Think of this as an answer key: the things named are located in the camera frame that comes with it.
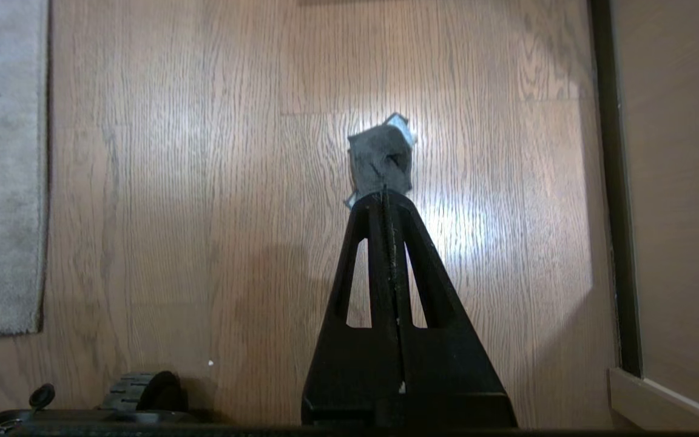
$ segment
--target gray rug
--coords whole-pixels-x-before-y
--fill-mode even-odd
[[[47,0],[0,0],[0,334],[39,330],[46,78]]]

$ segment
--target wooden floor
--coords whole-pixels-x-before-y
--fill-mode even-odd
[[[44,332],[0,338],[0,409],[170,368],[230,421],[298,423],[346,136],[400,111],[410,197],[521,424],[611,426],[585,2],[56,0],[52,26]]]

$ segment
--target gray fabric piece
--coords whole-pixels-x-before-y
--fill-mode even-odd
[[[411,147],[415,138],[405,117],[394,113],[383,124],[348,139],[355,192],[346,200],[347,207],[383,188],[401,194],[411,190]]]
[[[47,229],[47,0],[0,0],[0,334],[36,332]]]

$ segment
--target black wheel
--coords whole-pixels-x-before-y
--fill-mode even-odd
[[[127,373],[104,397],[100,409],[116,412],[187,412],[188,401],[180,379],[171,371]]]
[[[42,387],[34,390],[31,396],[29,396],[29,406],[38,412],[38,410],[44,409],[50,402],[53,402],[55,396],[56,389],[53,387],[53,384],[43,384]]]

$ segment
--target black trim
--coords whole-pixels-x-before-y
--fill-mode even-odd
[[[610,0],[591,0],[595,64],[597,69],[600,135],[603,144],[606,197],[608,201],[613,273],[616,292],[616,324],[622,370],[643,375],[638,304],[635,288],[630,193],[624,155],[621,91],[616,69]]]

